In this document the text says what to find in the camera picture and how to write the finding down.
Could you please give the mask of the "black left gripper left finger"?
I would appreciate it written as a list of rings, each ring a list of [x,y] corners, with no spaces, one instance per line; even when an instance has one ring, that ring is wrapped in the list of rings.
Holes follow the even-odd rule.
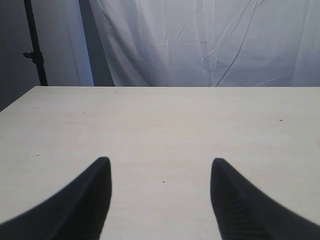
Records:
[[[98,240],[111,203],[111,162],[95,160],[59,192],[0,225],[2,240]]]

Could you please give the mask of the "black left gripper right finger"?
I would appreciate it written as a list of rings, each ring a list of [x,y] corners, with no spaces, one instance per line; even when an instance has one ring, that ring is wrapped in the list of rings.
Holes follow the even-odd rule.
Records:
[[[318,240],[319,225],[274,201],[223,158],[212,162],[210,200],[223,240]]]

